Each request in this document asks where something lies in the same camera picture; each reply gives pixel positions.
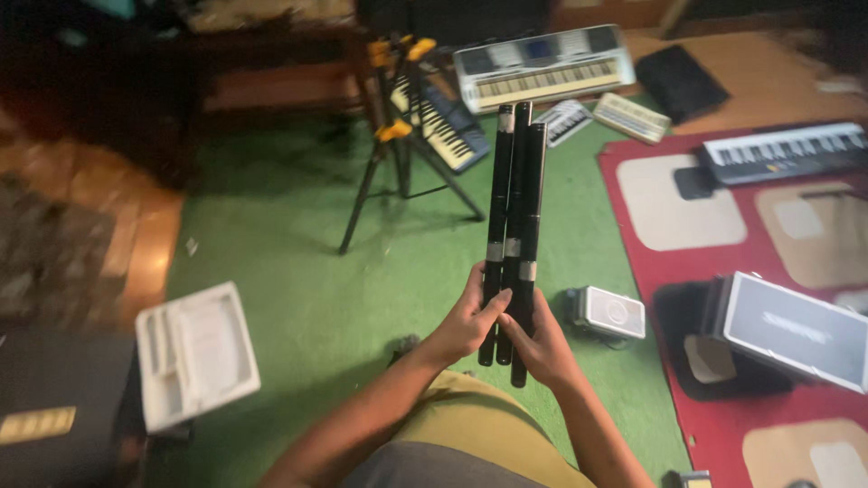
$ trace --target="black case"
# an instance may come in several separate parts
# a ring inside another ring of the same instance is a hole
[[[680,45],[643,57],[636,79],[678,125],[717,109],[729,93]]]

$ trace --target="black keyboard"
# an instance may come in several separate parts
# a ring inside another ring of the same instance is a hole
[[[852,122],[702,143],[700,160],[721,184],[868,168],[868,139]]]
[[[449,100],[427,80],[423,85],[423,137],[453,171],[461,173],[487,155],[491,145],[462,101]],[[391,101],[402,113],[409,110],[409,93],[407,78],[399,77]],[[417,116],[412,123],[418,127]]]

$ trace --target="silver band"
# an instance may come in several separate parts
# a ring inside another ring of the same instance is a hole
[[[515,114],[497,114],[497,132],[512,134],[516,127]]]
[[[509,256],[510,258],[517,258],[521,253],[522,240],[514,237],[507,238],[505,247],[503,248],[503,255]]]
[[[491,262],[500,262],[503,260],[503,243],[492,242],[485,249],[485,260]]]
[[[518,266],[518,279],[536,281],[536,261],[522,261],[522,264]]]

